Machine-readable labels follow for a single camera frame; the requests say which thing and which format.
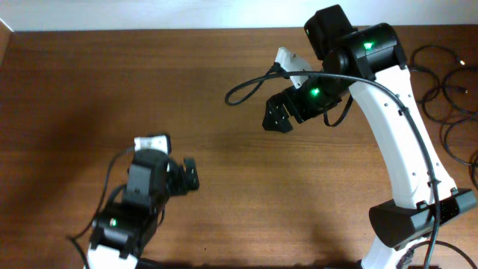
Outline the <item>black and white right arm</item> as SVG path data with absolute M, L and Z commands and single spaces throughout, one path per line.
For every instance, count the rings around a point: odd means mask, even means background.
M 432 250 L 438 227 L 474 208 L 476 196 L 456 185 L 435 152 L 392 26 L 354 28 L 334 5 L 316 12 L 304 30 L 323 69 L 314 72 L 304 59 L 280 48 L 271 70 L 292 85 L 267 100 L 263 127 L 289 132 L 292 120 L 326 116 L 343 96 L 358 104 L 384 158 L 393 194 L 369 211 L 376 236 L 358 265 L 409 268 L 415 250 Z

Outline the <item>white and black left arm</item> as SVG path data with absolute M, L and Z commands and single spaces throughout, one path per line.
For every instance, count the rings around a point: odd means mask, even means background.
M 172 197 L 199 189 L 193 158 L 177 164 L 156 149 L 137 151 L 128 181 L 111 193 L 93 219 L 85 268 L 138 268 L 146 245 L 164 221 Z

